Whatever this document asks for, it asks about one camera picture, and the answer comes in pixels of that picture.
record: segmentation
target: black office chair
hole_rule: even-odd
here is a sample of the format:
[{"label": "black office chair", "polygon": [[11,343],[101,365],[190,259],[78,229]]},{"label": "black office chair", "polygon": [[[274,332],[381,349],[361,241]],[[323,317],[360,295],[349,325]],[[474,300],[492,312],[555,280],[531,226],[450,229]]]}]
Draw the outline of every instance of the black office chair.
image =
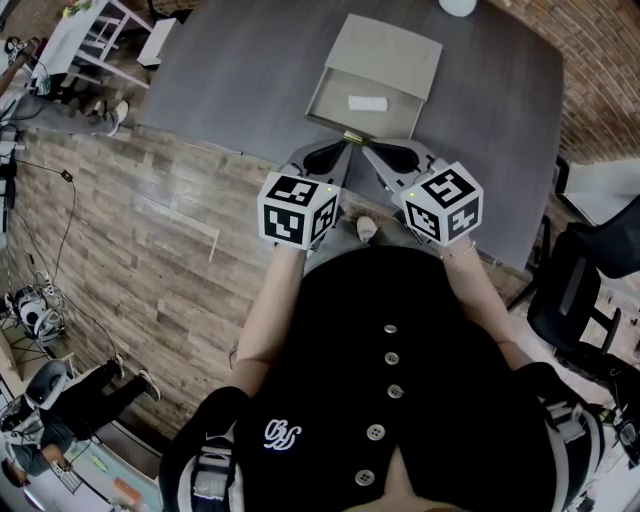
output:
[{"label": "black office chair", "polygon": [[542,217],[542,247],[534,249],[533,265],[527,265],[527,269],[533,274],[531,282],[522,290],[518,296],[507,306],[507,311],[517,308],[530,295],[533,295],[542,275],[543,269],[551,259],[551,221],[546,215]]},{"label": "black office chair", "polygon": [[[613,428],[629,457],[640,465],[640,371],[609,354],[621,312],[608,318],[595,308],[600,274],[617,279],[640,270],[640,197],[610,221],[595,227],[570,224],[558,236],[551,258],[536,274],[536,294],[527,320],[554,347],[564,367],[609,391],[616,403]],[[589,319],[607,331],[602,347],[580,340]]]},{"label": "black office chair", "polygon": [[583,254],[611,279],[640,270],[640,196],[611,220],[599,226],[569,224]]},{"label": "black office chair", "polygon": [[571,230],[558,236],[550,261],[541,268],[537,291],[527,320],[535,333],[554,347],[578,350],[590,318],[607,330],[601,352],[607,353],[620,323],[616,309],[608,318],[595,308],[600,291],[600,274],[583,255],[581,241]]},{"label": "black office chair", "polygon": [[[544,267],[549,263],[551,222],[547,216],[542,219],[542,227],[542,248],[536,248],[534,258],[537,266],[530,268],[533,279],[509,303],[509,311],[536,291]],[[604,224],[588,226],[574,222],[567,226],[567,232],[575,234],[581,254],[610,279],[640,270],[640,196]]]}]

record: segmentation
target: black shirt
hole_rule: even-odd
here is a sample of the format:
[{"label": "black shirt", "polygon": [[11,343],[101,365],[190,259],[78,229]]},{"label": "black shirt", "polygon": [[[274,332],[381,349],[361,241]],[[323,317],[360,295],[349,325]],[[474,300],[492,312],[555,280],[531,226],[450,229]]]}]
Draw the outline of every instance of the black shirt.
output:
[{"label": "black shirt", "polygon": [[[220,420],[225,432],[238,419],[234,457],[248,512],[338,512],[376,500],[396,446],[423,498],[474,512],[553,503],[537,397],[463,317],[442,263],[419,251],[364,249],[313,270],[260,392],[215,395],[198,421],[211,432]],[[198,421],[181,442],[201,438]],[[169,479],[161,473],[161,486]]]}]

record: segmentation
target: cardboard box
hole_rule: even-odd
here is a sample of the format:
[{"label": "cardboard box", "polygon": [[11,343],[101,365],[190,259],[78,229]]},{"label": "cardboard box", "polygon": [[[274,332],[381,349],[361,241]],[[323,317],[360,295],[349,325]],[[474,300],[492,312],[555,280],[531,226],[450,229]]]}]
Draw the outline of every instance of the cardboard box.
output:
[{"label": "cardboard box", "polygon": [[[367,137],[410,139],[429,97],[442,45],[350,14],[325,62],[306,116]],[[384,96],[386,112],[349,110],[349,95]]]}]

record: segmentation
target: floor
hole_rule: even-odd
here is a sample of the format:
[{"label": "floor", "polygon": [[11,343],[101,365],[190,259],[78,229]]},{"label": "floor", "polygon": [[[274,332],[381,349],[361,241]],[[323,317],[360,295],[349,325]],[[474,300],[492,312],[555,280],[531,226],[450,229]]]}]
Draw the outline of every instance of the floor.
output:
[{"label": "floor", "polygon": [[[117,60],[141,79],[151,78],[126,50]],[[105,86],[112,105],[126,98],[132,106],[116,137],[25,133],[27,149],[18,158],[70,172],[77,189],[55,279],[70,299],[57,353],[73,351],[81,370],[109,358],[111,341],[89,317],[98,320],[128,369],[149,369],[163,392],[159,403],[136,402],[131,417],[171,438],[229,375],[232,351],[269,262],[270,244],[256,234],[255,203],[276,166],[137,126],[143,89],[113,76]],[[8,249],[14,291],[31,283],[36,270],[54,273],[72,199],[71,186],[58,175],[18,165]],[[349,194],[343,203],[349,218],[368,213],[382,220],[388,213]],[[575,220],[555,197],[547,214],[554,237]],[[529,280],[490,259],[484,264],[505,302]],[[640,288],[637,278],[630,283]],[[552,362],[526,322],[526,306],[513,313],[517,341],[535,359]],[[623,308],[612,352],[638,363],[633,352],[640,327],[632,325],[638,305],[603,289],[598,306],[608,314]],[[584,339],[597,345],[603,336],[601,328],[589,326]],[[589,401],[611,405],[603,389],[558,371]]]}]

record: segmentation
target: gray pants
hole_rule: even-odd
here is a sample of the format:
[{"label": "gray pants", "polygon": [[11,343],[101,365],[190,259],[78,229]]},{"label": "gray pants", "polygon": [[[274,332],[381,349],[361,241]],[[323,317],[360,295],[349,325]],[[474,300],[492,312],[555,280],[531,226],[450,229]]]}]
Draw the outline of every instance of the gray pants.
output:
[{"label": "gray pants", "polygon": [[437,252],[428,242],[420,244],[411,231],[394,219],[388,220],[379,228],[369,242],[360,240],[358,231],[351,222],[340,219],[335,227],[329,229],[318,250],[309,255],[304,273],[308,274],[323,263],[348,252],[385,245],[410,247],[437,257]]},{"label": "gray pants", "polygon": [[18,129],[41,128],[52,132],[94,134],[110,133],[116,127],[116,115],[107,112],[104,116],[85,116],[74,107],[54,103],[44,98],[25,94],[9,123]]}]

